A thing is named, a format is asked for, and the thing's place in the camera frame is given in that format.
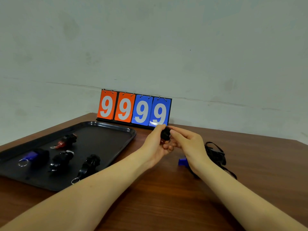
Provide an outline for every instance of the wooden table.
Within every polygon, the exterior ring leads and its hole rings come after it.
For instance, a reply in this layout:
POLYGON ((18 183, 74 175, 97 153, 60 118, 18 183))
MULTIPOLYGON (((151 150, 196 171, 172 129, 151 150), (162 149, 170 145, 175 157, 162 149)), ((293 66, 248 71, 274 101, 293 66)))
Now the wooden table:
MULTIPOLYGON (((95 119, 96 114, 89 113, 0 146, 0 151, 95 119)), ((226 153, 227 168, 241 183, 308 226, 307 145, 295 140, 183 128, 220 146, 226 153)), ((117 161, 137 150, 150 133, 136 130, 136 138, 117 161)), ((183 153, 175 150, 145 172, 113 204, 97 230, 244 230, 202 181, 194 179, 186 168, 177 166, 181 157, 183 153)), ((0 226, 53 194, 0 177, 0 226)))

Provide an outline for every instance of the orange number card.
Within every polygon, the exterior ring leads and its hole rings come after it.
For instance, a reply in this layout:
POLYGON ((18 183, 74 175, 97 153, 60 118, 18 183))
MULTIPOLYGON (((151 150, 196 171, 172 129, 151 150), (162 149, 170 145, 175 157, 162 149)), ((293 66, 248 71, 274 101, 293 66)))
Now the orange number card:
POLYGON ((131 122, 133 107, 135 102, 135 94, 120 92, 118 105, 116 107, 115 120, 121 122, 131 122))
POLYGON ((113 119, 116 104, 116 91, 102 90, 97 117, 104 119, 113 119))

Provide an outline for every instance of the number 9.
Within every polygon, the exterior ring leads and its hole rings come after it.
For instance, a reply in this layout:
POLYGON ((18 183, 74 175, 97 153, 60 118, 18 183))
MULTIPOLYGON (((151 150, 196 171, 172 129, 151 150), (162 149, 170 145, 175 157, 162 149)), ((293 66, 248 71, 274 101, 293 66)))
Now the number 9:
POLYGON ((148 111, 149 111, 149 106, 148 103, 145 102, 144 100, 141 100, 138 104, 137 104, 137 108, 136 108, 137 114, 138 115, 142 115, 142 118, 140 117, 135 117, 136 122, 138 123, 143 123, 148 116, 148 111))
POLYGON ((127 99, 127 98, 122 99, 121 102, 120 102, 119 108, 120 108, 120 111, 122 113, 125 113, 125 114, 124 115, 123 114, 118 114, 118 117, 121 120, 125 120, 126 118, 129 117, 129 114, 131 112, 131 108, 132 108, 131 101, 129 99, 127 99))
POLYGON ((104 110, 106 110, 106 112, 104 111, 101 111, 100 112, 100 115, 102 117, 108 117, 109 114, 111 113, 112 111, 112 98, 110 96, 105 96, 102 100, 102 108, 104 110))
POLYGON ((154 123, 157 123, 158 125, 164 124, 164 121, 166 119, 166 106, 164 104, 158 103, 155 108, 154 108, 154 116, 156 118, 160 118, 160 121, 158 121, 157 119, 153 120, 154 123))

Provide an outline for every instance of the person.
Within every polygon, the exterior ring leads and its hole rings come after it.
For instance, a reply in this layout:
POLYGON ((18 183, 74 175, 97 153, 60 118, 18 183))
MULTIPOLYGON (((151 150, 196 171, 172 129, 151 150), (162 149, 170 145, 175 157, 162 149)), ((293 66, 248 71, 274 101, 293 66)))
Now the person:
POLYGON ((157 125, 140 149, 37 204, 0 231, 93 231, 126 188, 174 147, 183 150, 192 171, 247 231, 308 230, 214 164, 200 135, 170 126, 171 140, 160 144, 164 128, 157 125))

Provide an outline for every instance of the black tray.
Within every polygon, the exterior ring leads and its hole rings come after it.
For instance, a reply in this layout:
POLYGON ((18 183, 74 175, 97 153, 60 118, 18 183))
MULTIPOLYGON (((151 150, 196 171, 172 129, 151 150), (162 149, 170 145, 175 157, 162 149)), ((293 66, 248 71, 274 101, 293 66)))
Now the black tray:
POLYGON ((91 154, 100 157, 98 171, 108 167, 119 153, 136 136, 134 129, 102 122, 81 122, 49 135, 29 141, 0 152, 0 175, 51 191, 60 191, 71 185, 83 162, 91 154), (52 158, 63 150, 51 149, 67 134, 75 133, 77 142, 70 149, 75 156, 62 173, 50 173, 52 158), (19 167, 18 161, 34 148, 49 150, 50 158, 40 169, 32 169, 30 164, 19 167))

